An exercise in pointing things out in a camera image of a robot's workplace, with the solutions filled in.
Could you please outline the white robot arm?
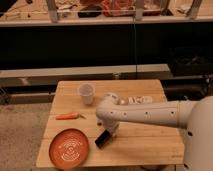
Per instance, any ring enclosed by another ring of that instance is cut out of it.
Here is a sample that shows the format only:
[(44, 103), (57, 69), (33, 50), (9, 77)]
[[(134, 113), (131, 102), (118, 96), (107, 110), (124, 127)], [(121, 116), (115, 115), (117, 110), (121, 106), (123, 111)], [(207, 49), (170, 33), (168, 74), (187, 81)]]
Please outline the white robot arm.
[(120, 122), (185, 129), (185, 171), (213, 171), (213, 96), (136, 105), (119, 105), (118, 101), (116, 94), (109, 93), (96, 107), (96, 117), (109, 133)]

